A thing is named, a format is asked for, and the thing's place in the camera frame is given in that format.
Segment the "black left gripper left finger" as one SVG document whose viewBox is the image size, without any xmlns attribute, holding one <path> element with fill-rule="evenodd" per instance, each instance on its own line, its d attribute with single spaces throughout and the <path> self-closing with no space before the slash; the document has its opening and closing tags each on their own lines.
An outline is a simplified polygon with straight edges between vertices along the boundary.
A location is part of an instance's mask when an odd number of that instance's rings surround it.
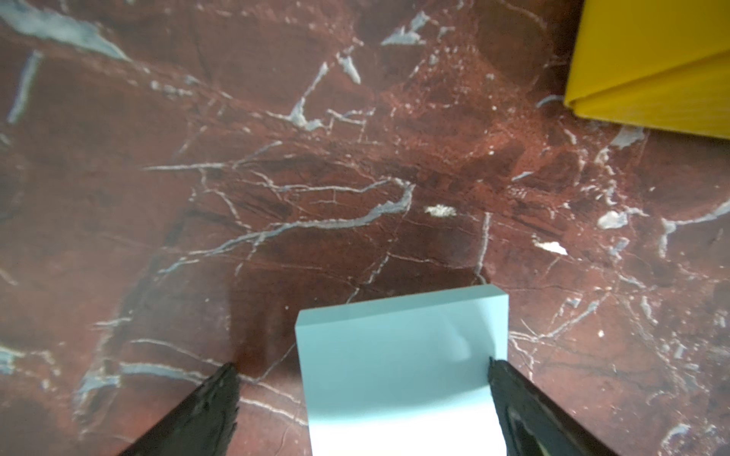
<svg viewBox="0 0 730 456">
<path fill-rule="evenodd" d="M 121 455 L 224 455 L 236 430 L 239 398 L 238 371 L 227 363 Z"/>
</svg>

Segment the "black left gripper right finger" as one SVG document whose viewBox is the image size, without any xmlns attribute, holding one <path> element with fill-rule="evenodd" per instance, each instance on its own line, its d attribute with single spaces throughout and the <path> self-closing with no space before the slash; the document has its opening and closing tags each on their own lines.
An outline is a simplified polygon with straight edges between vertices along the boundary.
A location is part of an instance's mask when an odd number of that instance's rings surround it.
<svg viewBox="0 0 730 456">
<path fill-rule="evenodd" d="M 490 360 L 488 380 L 510 456 L 616 456 L 506 360 Z"/>
</svg>

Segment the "blue sticky note pad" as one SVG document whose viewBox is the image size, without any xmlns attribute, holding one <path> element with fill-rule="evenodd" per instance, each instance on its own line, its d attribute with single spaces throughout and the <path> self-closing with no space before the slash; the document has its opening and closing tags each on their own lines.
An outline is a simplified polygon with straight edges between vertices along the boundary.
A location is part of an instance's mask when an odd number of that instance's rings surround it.
<svg viewBox="0 0 730 456">
<path fill-rule="evenodd" d="M 503 455 L 488 380 L 509 296 L 479 285 L 302 311 L 296 323 L 316 455 Z"/>
</svg>

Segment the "yellow bottom drawer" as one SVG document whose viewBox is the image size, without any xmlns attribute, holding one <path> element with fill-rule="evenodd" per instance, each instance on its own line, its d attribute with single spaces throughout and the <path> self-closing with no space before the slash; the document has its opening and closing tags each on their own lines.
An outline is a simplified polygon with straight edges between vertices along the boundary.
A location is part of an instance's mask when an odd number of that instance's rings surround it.
<svg viewBox="0 0 730 456">
<path fill-rule="evenodd" d="M 587 1 L 565 105 L 581 118 L 726 139 L 726 1 Z"/>
</svg>

